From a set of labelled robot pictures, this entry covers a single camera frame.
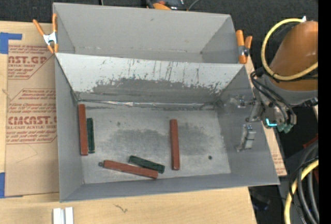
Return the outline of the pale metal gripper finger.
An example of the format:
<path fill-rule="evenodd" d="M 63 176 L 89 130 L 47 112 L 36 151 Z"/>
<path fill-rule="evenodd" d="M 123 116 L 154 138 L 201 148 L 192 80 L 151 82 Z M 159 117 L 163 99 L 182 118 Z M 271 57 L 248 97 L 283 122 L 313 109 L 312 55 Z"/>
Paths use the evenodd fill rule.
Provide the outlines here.
<path fill-rule="evenodd" d="M 252 149 L 257 134 L 256 130 L 251 125 L 244 124 L 241 133 L 240 143 L 236 146 L 236 150 L 243 152 Z"/>
<path fill-rule="evenodd" d="M 246 108 L 255 105 L 254 98 L 247 98 L 244 95 L 231 95 L 229 98 L 229 103 L 236 108 Z"/>

